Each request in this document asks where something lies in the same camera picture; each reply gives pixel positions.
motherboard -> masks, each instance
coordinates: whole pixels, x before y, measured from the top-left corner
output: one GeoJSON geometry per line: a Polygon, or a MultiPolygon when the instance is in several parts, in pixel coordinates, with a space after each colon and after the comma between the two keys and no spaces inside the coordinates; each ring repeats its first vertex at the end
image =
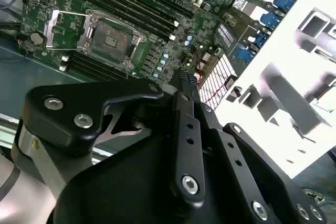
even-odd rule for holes
{"type": "Polygon", "coordinates": [[[214,34],[233,0],[23,0],[21,46],[84,81],[199,83],[217,62],[214,34]]]}

silver screw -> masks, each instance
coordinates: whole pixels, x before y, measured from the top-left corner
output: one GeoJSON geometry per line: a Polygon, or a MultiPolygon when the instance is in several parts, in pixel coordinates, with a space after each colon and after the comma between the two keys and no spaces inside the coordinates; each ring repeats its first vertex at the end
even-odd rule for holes
{"type": "Polygon", "coordinates": [[[85,114],[78,114],[75,116],[73,120],[74,120],[75,125],[83,129],[88,129],[89,127],[93,125],[92,118],[85,114]]]}
{"type": "Polygon", "coordinates": [[[185,175],[182,177],[182,186],[190,194],[196,194],[198,192],[198,184],[191,176],[185,175]]]}
{"type": "Polygon", "coordinates": [[[209,113],[212,112],[212,109],[208,105],[205,104],[204,108],[207,112],[209,112],[209,113]]]}
{"type": "Polygon", "coordinates": [[[236,125],[234,125],[233,126],[233,129],[239,134],[240,132],[242,132],[241,130],[240,130],[240,128],[238,127],[238,126],[236,126],[236,125]]]}
{"type": "Polygon", "coordinates": [[[150,88],[150,90],[152,90],[152,91],[154,91],[154,92],[158,92],[159,90],[157,89],[157,87],[155,86],[155,85],[153,85],[153,84],[149,84],[149,88],[150,88]]]}
{"type": "Polygon", "coordinates": [[[307,213],[307,211],[301,205],[296,205],[296,207],[298,208],[301,216],[304,217],[306,220],[309,220],[309,214],[307,213]]]}
{"type": "Polygon", "coordinates": [[[63,102],[55,97],[49,97],[44,100],[44,106],[50,110],[60,110],[63,108],[63,102]]]}
{"type": "Polygon", "coordinates": [[[260,204],[257,201],[253,201],[252,203],[253,211],[256,213],[256,215],[261,219],[261,220],[267,220],[268,215],[266,212],[266,209],[263,207],[262,204],[260,204]]]}
{"type": "Polygon", "coordinates": [[[318,218],[318,220],[323,220],[322,215],[320,214],[320,212],[317,211],[314,206],[309,206],[309,208],[313,212],[313,215],[318,218]]]}
{"type": "Polygon", "coordinates": [[[188,98],[185,94],[181,94],[181,97],[182,97],[185,101],[189,101],[189,98],[188,98]]]}

metal frame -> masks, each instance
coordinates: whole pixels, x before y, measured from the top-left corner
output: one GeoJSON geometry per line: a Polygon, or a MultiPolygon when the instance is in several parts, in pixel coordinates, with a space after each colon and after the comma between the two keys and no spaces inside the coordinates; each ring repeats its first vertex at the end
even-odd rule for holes
{"type": "Polygon", "coordinates": [[[279,100],[269,85],[272,78],[283,76],[289,83],[288,89],[298,94],[297,102],[304,104],[309,102],[309,94],[323,84],[323,78],[328,73],[336,76],[334,62],[300,49],[303,47],[303,42],[308,40],[327,48],[332,55],[336,53],[336,48],[332,47],[334,39],[327,34],[328,31],[322,29],[318,32],[320,35],[317,34],[313,38],[299,30],[311,12],[320,12],[331,17],[331,22],[334,24],[336,10],[330,5],[329,0],[297,0],[257,56],[224,94],[222,102],[216,109],[219,121],[223,124],[227,122],[224,115],[232,113],[232,119],[236,119],[237,123],[249,129],[249,134],[290,177],[299,174],[334,147],[331,139],[336,137],[333,128],[336,122],[330,113],[316,106],[306,106],[307,110],[316,111],[322,120],[318,127],[311,129],[309,134],[302,138],[293,128],[299,126],[293,118],[295,110],[288,111],[287,115],[279,114],[277,119],[279,126],[275,126],[265,123],[258,110],[251,110],[241,105],[239,99],[234,103],[228,102],[227,99],[236,87],[241,88],[243,95],[253,85],[262,99],[271,97],[279,100]]]}

blue connector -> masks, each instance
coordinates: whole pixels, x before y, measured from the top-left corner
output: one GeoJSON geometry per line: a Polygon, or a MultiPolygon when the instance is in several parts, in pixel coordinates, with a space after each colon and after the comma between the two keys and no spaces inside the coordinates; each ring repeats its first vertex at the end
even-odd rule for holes
{"type": "Polygon", "coordinates": [[[263,22],[266,27],[274,30],[280,23],[281,18],[274,13],[266,13],[262,14],[260,21],[263,22]]]}
{"type": "Polygon", "coordinates": [[[295,0],[274,0],[273,4],[275,6],[278,6],[282,11],[288,12],[293,4],[295,3],[295,0]]]}
{"type": "Polygon", "coordinates": [[[255,44],[257,47],[261,48],[261,47],[264,45],[265,41],[266,41],[268,38],[269,38],[269,35],[264,34],[264,33],[259,33],[259,34],[257,34],[257,36],[256,36],[256,40],[254,41],[254,44],[255,44]]]}
{"type": "Polygon", "coordinates": [[[254,57],[254,53],[251,50],[239,48],[236,51],[236,56],[238,59],[241,59],[246,64],[249,64],[254,57]]]}

black cable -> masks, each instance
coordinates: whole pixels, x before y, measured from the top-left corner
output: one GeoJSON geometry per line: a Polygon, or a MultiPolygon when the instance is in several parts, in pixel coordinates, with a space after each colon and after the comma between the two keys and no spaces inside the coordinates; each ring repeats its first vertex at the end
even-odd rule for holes
{"type": "Polygon", "coordinates": [[[0,9],[3,10],[3,9],[7,9],[7,8],[11,7],[15,3],[15,1],[17,1],[17,0],[12,0],[8,4],[5,4],[5,5],[0,5],[0,9]]]}
{"type": "Polygon", "coordinates": [[[2,11],[4,11],[4,12],[10,14],[10,15],[11,15],[13,18],[15,18],[16,20],[22,20],[22,16],[21,16],[19,13],[15,12],[15,11],[9,9],[9,8],[7,8],[7,9],[2,9],[2,11]]]}

